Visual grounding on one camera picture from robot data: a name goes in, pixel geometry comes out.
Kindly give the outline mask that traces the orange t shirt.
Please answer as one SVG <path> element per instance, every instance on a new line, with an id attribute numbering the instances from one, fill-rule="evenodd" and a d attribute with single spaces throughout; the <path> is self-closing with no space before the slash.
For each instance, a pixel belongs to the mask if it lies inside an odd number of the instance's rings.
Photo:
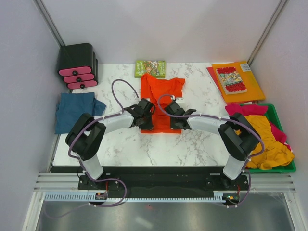
<path id="1" fill-rule="evenodd" d="M 180 129 L 171 128 L 171 119 L 164 114 L 158 107 L 158 98 L 164 94 L 182 97 L 182 88 L 185 84 L 183 78 L 157 79 L 150 74 L 145 74 L 141 77 L 141 97 L 149 99 L 155 105 L 155 111 L 152 115 L 154 128 L 152 130 L 141 130 L 141 133 L 175 133 L 180 134 Z"/>

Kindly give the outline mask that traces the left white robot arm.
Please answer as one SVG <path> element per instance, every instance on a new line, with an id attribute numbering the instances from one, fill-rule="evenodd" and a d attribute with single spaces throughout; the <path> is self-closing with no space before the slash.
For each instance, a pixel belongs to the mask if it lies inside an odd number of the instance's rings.
<path id="1" fill-rule="evenodd" d="M 94 118 L 83 113 L 68 133 L 65 142 L 69 146 L 68 155 L 76 159 L 89 177 L 89 184 L 95 189 L 105 185 L 104 170 L 97 157 L 97 151 L 107 133 L 138 127 L 152 130 L 152 115 L 155 105 L 142 98 L 137 104 L 121 109 L 120 112 Z"/>

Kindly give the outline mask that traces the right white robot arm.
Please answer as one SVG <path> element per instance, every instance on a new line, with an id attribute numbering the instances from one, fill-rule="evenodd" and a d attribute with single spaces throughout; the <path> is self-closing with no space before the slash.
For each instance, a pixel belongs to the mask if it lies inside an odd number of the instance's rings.
<path id="1" fill-rule="evenodd" d="M 250 154 L 262 143 L 260 135 L 240 113 L 219 117 L 202 114 L 195 109 L 185 111 L 176 101 L 164 108 L 171 118 L 171 127 L 183 130 L 203 130 L 221 137 L 229 157 L 220 177 L 221 186 L 232 189 L 247 165 Z"/>

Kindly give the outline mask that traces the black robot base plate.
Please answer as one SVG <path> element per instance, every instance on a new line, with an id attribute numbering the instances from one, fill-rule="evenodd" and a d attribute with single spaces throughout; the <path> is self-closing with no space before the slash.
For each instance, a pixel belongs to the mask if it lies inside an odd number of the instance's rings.
<path id="1" fill-rule="evenodd" d="M 235 180 L 223 174 L 222 167 L 104 167 L 101 179 L 92 182 L 81 167 L 52 167 L 52 173 L 76 173 L 78 189 L 107 190 L 110 199 L 193 199 L 211 198 L 215 191 L 244 192 L 246 175 Z"/>

